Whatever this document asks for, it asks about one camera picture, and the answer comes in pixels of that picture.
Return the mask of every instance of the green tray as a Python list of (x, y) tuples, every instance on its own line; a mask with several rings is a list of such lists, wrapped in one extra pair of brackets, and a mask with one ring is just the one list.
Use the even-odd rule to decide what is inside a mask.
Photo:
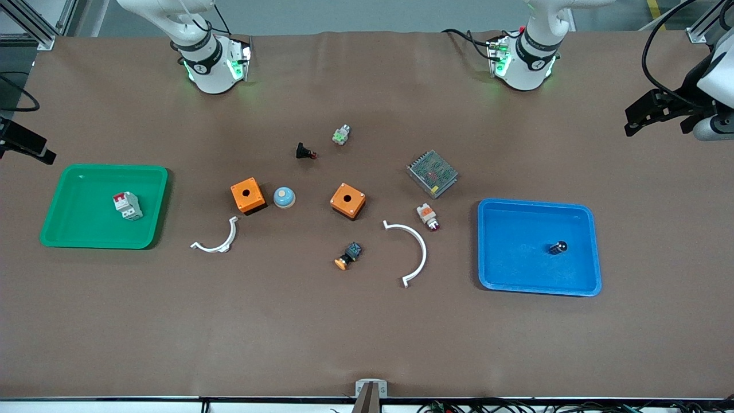
[[(48, 208), (40, 241), (47, 247), (139, 250), (153, 242), (168, 171), (148, 165), (70, 165)], [(128, 221), (112, 196), (138, 197), (143, 217)]]

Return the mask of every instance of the brown table surface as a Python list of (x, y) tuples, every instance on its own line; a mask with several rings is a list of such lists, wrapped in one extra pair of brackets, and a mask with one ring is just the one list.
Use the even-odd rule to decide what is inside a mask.
[[(28, 83), (41, 110), (15, 118), (57, 161), (0, 162), (0, 394), (340, 395), (369, 376), (395, 396), (729, 395), (734, 143), (677, 122), (624, 136), (624, 109), (651, 88), (646, 37), (570, 34), (529, 93), (448, 35), (258, 37), (251, 82), (221, 96), (186, 80), (167, 38), (58, 39)], [(673, 87), (706, 54), (682, 32), (653, 48)], [(296, 160), (299, 141), (319, 159)], [(404, 170), (430, 149), (461, 174), (437, 201)], [(155, 248), (39, 243), (77, 162), (169, 168)], [(189, 249), (226, 238), (229, 186), (250, 176), (268, 197), (293, 188), (295, 206), (242, 218), (226, 254)], [(356, 222), (329, 207), (341, 182), (367, 195)], [(475, 211), (488, 197), (587, 205), (601, 294), (483, 289)], [(427, 201), (437, 233), (415, 214)], [(425, 236), (408, 289), (418, 247), (382, 220)], [(364, 254), (341, 272), (351, 241)]]

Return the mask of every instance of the blue tray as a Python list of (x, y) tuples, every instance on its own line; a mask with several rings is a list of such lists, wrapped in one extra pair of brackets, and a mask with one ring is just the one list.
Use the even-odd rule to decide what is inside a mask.
[[(477, 221), (479, 281), (486, 288), (583, 297), (601, 291), (589, 208), (488, 198), (479, 203)], [(560, 240), (568, 251), (549, 254)]]

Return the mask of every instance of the orange cube with hole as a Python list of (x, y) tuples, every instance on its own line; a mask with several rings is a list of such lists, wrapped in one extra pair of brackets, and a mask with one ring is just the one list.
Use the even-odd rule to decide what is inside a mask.
[(342, 184), (336, 190), (334, 196), (331, 197), (331, 206), (336, 212), (350, 220), (356, 220), (362, 207), (365, 206), (366, 198), (365, 194), (359, 190), (347, 184)]
[(234, 184), (231, 189), (237, 209), (245, 215), (250, 215), (268, 206), (255, 178)]

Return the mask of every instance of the white curved tube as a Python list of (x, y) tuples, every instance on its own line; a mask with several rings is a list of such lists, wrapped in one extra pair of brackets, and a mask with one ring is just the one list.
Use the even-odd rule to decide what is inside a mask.
[(227, 252), (229, 251), (229, 246), (232, 244), (232, 241), (234, 241), (234, 236), (237, 233), (237, 227), (234, 225), (234, 223), (237, 222), (237, 220), (238, 220), (237, 217), (230, 218), (230, 236), (227, 237), (227, 240), (224, 241), (224, 243), (221, 244), (220, 246), (216, 248), (205, 248), (204, 246), (202, 246), (199, 243), (193, 243), (191, 244), (191, 248), (192, 249), (199, 248), (201, 251), (206, 251), (206, 252)]
[(402, 229), (403, 231), (414, 236), (418, 240), (418, 243), (421, 244), (421, 252), (423, 252), (423, 259), (421, 259), (421, 264), (418, 266), (418, 268), (415, 269), (415, 271), (403, 277), (403, 286), (405, 288), (408, 288), (408, 281), (414, 279), (415, 276), (417, 276), (418, 273), (420, 273), (421, 270), (423, 270), (423, 266), (426, 264), (426, 258), (428, 258), (428, 250), (426, 250), (426, 243), (423, 241), (423, 238), (421, 238), (421, 235), (415, 229), (412, 229), (409, 226), (400, 225), (398, 223), (388, 225), (387, 221), (383, 221), (382, 225), (385, 226), (385, 229)]

